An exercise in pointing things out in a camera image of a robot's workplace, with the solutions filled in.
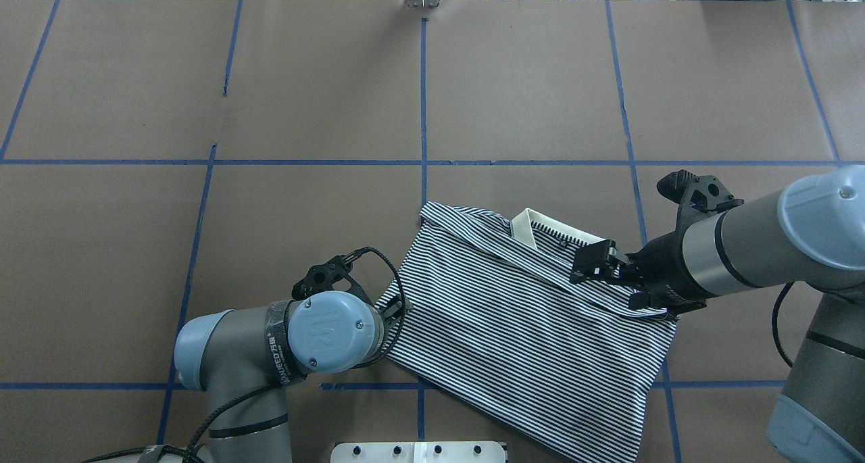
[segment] folded garment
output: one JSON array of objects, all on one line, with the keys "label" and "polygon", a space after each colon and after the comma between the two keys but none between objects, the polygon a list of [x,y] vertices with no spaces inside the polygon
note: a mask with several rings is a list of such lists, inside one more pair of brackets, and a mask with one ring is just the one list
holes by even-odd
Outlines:
[{"label": "folded garment", "polygon": [[393,360],[572,460],[636,460],[674,316],[629,309],[625,287],[571,284],[574,252],[600,238],[535,211],[428,202],[421,217]]}]

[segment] striped fabric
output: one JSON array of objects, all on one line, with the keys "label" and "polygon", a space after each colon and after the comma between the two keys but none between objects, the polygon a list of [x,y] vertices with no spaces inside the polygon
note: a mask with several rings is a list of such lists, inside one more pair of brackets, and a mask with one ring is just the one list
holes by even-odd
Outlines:
[{"label": "striped fabric", "polygon": [[535,250],[492,211],[428,202],[421,216],[393,360],[572,460],[634,461],[674,319],[631,311],[627,288],[570,284],[578,238],[533,222]]}]

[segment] clothing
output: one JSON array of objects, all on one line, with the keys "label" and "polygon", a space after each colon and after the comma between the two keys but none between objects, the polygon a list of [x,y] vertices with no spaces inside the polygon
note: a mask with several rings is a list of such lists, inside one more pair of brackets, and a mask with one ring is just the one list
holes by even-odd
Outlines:
[{"label": "clothing", "polygon": [[421,216],[393,360],[573,460],[634,461],[673,316],[630,310],[628,288],[570,284],[574,252],[599,238],[537,212],[516,235],[488,210],[428,202]]}]

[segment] blue joint cap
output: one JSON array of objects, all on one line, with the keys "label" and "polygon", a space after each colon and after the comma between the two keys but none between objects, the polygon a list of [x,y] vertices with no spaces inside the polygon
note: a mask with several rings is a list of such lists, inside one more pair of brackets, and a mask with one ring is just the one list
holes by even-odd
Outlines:
[{"label": "blue joint cap", "polygon": [[207,341],[214,332],[220,319],[229,312],[228,309],[216,314],[208,314],[195,318],[183,325],[177,340],[174,342],[174,366],[180,377],[183,387],[192,390],[203,390],[201,388],[201,359],[204,358],[204,349]]},{"label": "blue joint cap", "polygon": [[778,199],[787,238],[836,269],[865,270],[865,166],[847,166],[792,183]]},{"label": "blue joint cap", "polygon": [[793,463],[865,463],[865,457],[809,410],[780,394],[766,431],[769,442]]},{"label": "blue joint cap", "polygon": [[358,296],[327,291],[310,296],[291,313],[288,344],[307,370],[344,372],[370,355],[378,324],[370,306]]}]

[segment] white mounting plate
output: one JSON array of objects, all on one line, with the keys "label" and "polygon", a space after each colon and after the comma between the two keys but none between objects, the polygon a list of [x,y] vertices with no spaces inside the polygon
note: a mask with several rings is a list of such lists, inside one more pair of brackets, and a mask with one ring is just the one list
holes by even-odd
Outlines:
[{"label": "white mounting plate", "polygon": [[330,463],[507,463],[507,445],[494,441],[402,441],[341,443]]}]

